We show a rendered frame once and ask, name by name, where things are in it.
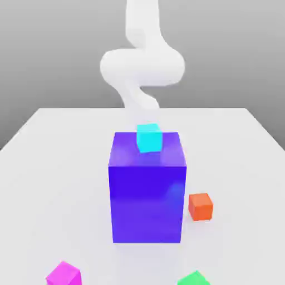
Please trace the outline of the small cyan cube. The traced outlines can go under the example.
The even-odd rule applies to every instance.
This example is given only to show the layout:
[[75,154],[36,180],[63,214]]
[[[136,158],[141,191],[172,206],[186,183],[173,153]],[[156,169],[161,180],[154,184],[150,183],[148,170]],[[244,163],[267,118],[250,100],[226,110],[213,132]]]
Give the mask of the small cyan cube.
[[163,133],[158,124],[140,124],[136,128],[136,142],[141,153],[160,152]]

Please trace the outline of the small orange cube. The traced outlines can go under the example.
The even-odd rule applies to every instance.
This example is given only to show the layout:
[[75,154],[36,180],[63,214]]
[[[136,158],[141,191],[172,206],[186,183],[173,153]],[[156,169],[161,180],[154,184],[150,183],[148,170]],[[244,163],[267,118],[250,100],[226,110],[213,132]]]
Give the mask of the small orange cube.
[[213,202],[208,193],[190,194],[188,209],[195,222],[212,219]]

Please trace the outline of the small green cube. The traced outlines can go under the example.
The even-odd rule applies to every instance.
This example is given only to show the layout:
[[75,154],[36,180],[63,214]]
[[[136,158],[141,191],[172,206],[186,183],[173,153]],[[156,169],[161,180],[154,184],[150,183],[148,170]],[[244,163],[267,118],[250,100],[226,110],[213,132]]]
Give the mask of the small green cube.
[[176,285],[210,285],[210,282],[199,271],[195,271],[178,280]]

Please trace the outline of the small magenta cube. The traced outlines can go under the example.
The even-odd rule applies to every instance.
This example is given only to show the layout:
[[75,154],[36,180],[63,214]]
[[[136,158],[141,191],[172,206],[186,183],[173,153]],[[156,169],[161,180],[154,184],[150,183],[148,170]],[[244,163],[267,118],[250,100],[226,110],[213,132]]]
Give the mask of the small magenta cube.
[[62,261],[47,277],[47,285],[82,285],[81,272]]

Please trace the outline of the large purple box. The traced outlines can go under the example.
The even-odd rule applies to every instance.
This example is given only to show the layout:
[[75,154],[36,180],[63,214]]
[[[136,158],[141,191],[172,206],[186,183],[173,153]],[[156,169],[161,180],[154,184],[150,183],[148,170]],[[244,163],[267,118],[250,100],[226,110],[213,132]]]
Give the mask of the large purple box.
[[186,161],[178,133],[163,133],[160,152],[141,153],[134,132],[116,132],[108,171],[115,243],[181,241]]

